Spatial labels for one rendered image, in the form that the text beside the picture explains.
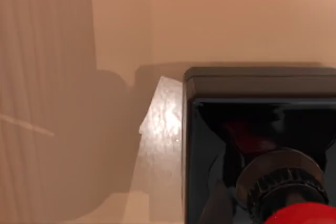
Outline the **dark grey glossy box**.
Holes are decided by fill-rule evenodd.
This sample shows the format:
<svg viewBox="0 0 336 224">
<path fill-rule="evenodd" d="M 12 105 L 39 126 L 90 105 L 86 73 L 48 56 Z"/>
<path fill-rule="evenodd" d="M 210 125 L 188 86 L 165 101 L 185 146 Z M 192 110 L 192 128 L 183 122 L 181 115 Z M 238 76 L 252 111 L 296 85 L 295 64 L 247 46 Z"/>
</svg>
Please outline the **dark grey glossy box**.
<svg viewBox="0 0 336 224">
<path fill-rule="evenodd" d="M 193 67 L 183 82 L 185 224 L 253 224 L 236 181 L 255 157 L 326 151 L 336 175 L 336 69 Z"/>
</svg>

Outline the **red and metal knurled bottle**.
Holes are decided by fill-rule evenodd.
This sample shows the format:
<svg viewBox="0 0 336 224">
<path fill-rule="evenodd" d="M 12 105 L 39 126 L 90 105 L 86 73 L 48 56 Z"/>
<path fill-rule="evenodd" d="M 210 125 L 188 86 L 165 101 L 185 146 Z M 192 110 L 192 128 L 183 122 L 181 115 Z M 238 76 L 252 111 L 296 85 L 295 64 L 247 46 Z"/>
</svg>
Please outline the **red and metal knurled bottle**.
<svg viewBox="0 0 336 224">
<path fill-rule="evenodd" d="M 326 151 L 283 148 L 252 159 L 236 181 L 236 199 L 253 224 L 299 202 L 336 206 L 336 175 Z"/>
</svg>

